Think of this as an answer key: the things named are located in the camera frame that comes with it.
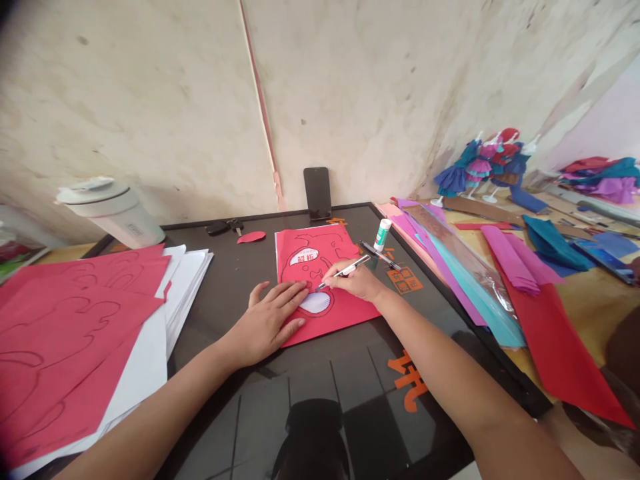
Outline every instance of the black table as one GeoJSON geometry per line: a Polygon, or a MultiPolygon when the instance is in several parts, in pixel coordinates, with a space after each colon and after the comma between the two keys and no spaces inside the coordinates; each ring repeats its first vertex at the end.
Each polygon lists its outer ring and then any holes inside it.
{"type": "MultiPolygon", "coordinates": [[[[370,203],[335,207],[351,240],[373,243],[381,214],[370,203]]],[[[274,233],[325,225],[306,211],[242,218],[244,232],[264,231],[258,243],[237,245],[234,232],[216,237],[199,222],[164,227],[169,245],[208,248],[215,256],[169,360],[172,375],[218,340],[242,316],[260,281],[277,282],[274,233]]],[[[106,254],[110,236],[88,256],[106,254]]],[[[551,404],[509,360],[486,330],[474,326],[451,293],[400,235],[386,247],[412,270],[423,288],[404,295],[418,312],[450,335],[529,412],[551,404]]],[[[394,288],[380,262],[375,274],[394,288]]],[[[403,349],[384,318],[280,350],[232,376],[188,427],[158,474],[160,479],[343,478],[445,479],[473,460],[464,438],[430,393],[417,411],[405,409],[412,385],[396,389],[402,375],[387,366],[403,349]],[[300,473],[305,465],[312,472],[300,473]]]]}

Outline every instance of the key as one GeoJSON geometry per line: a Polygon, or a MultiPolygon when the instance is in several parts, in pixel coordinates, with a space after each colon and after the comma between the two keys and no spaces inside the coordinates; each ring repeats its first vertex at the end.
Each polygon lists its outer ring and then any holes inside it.
{"type": "Polygon", "coordinates": [[[242,224],[240,220],[231,219],[227,223],[229,224],[232,230],[235,230],[235,232],[238,234],[238,237],[242,237],[242,232],[240,232],[240,230],[242,230],[245,226],[242,224]]]}
{"type": "Polygon", "coordinates": [[[215,235],[220,235],[221,233],[226,232],[230,228],[231,227],[227,222],[220,220],[220,221],[215,221],[212,224],[206,226],[205,230],[210,237],[213,237],[215,235]]]}

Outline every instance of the white thermos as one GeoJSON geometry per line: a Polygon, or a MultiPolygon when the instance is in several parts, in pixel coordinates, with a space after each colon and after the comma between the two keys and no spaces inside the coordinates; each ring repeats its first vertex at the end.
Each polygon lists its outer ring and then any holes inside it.
{"type": "Polygon", "coordinates": [[[88,218],[129,248],[150,247],[165,238],[135,192],[122,182],[96,177],[59,190],[58,203],[88,218]]]}

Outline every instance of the black smartphone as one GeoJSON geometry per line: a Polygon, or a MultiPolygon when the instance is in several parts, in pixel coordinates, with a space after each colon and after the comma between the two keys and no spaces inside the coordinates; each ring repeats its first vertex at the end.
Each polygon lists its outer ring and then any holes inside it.
{"type": "Polygon", "coordinates": [[[627,285],[637,286],[633,271],[622,261],[604,250],[600,244],[589,240],[578,239],[573,241],[573,246],[627,285]]]}
{"type": "Polygon", "coordinates": [[[307,189],[307,208],[311,220],[331,218],[331,188],[329,170],[326,167],[312,167],[304,170],[307,189]]]}

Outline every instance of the glue stick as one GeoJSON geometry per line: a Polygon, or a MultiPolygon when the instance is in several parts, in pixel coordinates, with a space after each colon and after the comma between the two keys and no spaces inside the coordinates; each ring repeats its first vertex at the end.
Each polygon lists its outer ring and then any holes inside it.
{"type": "Polygon", "coordinates": [[[373,248],[375,248],[376,251],[382,252],[385,248],[385,242],[387,241],[387,234],[389,233],[390,228],[391,220],[380,220],[380,227],[378,228],[378,234],[375,236],[375,244],[373,245],[373,248]]]}

